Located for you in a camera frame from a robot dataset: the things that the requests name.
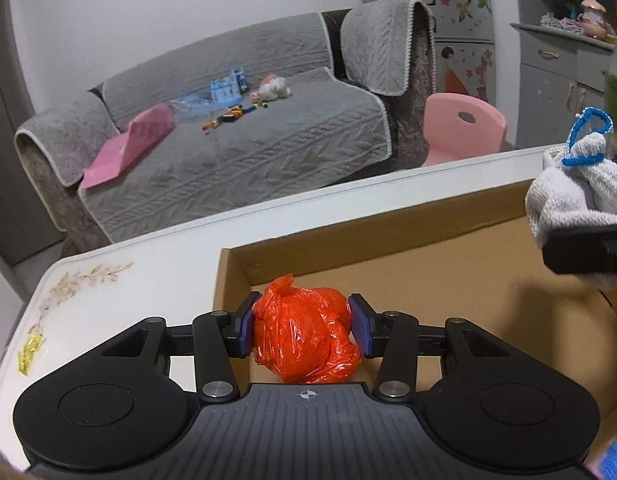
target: metal screw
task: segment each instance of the metal screw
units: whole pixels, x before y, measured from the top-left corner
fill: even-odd
[[[378,388],[382,395],[386,395],[387,397],[397,398],[404,397],[409,394],[411,388],[406,383],[402,381],[386,381],[385,383],[381,383]]]
[[[202,386],[202,393],[213,399],[219,399],[233,393],[233,386],[226,381],[211,381]]]

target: floor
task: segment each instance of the floor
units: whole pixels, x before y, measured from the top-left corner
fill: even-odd
[[[24,285],[29,294],[34,293],[35,287],[37,287],[44,272],[60,259],[63,246],[64,242],[62,241],[34,254],[13,267],[15,277]]]

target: sofa backrest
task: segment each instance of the sofa backrest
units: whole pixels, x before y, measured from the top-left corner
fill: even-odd
[[[266,75],[288,77],[314,68],[333,70],[324,19],[302,14],[238,28],[191,43],[105,81],[102,96],[115,125],[124,130],[140,112],[207,88],[233,68],[244,67],[249,89]]]

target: stuffed animal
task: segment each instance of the stuffed animal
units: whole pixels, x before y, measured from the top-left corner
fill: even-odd
[[[259,90],[251,94],[251,99],[254,101],[276,101],[290,96],[290,88],[286,84],[286,79],[271,74],[262,79]]]

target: red plastic bag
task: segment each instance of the red plastic bag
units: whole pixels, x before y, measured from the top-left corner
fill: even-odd
[[[284,383],[340,383],[361,362],[349,339],[351,311],[334,288],[294,288],[282,276],[253,305],[255,362]]]

